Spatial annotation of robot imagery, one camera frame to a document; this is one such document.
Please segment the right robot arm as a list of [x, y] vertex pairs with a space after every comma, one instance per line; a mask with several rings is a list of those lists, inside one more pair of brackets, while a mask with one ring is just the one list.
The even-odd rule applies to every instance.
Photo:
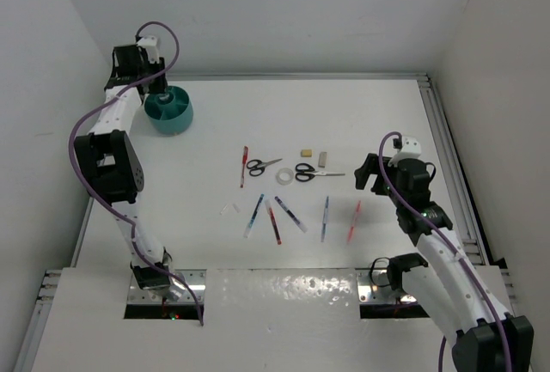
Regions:
[[431, 199], [426, 162], [367, 155], [355, 170], [356, 188], [376, 178], [371, 191], [387, 196], [401, 230], [416, 250], [388, 261], [392, 290], [413, 296], [441, 330], [458, 371], [527, 371], [534, 328], [490, 291], [453, 230]]

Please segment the red gel pen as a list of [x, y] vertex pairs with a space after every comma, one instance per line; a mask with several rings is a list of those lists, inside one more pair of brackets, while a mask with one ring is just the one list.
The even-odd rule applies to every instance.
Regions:
[[241, 189], [244, 188], [247, 161], [248, 161], [248, 146], [245, 145], [243, 147], [243, 153], [242, 153], [242, 158], [241, 158], [241, 176], [240, 176], [240, 188]]

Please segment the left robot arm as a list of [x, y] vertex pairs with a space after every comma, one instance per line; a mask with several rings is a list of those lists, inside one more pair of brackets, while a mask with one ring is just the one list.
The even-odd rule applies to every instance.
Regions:
[[151, 92], [164, 92], [168, 84], [154, 36], [116, 46], [112, 71], [105, 87], [105, 102], [90, 131], [74, 136], [70, 144], [76, 169], [96, 201], [110, 212], [131, 254], [130, 267], [139, 289], [164, 299], [174, 287], [171, 256], [138, 219], [144, 171], [129, 137], [132, 122]]

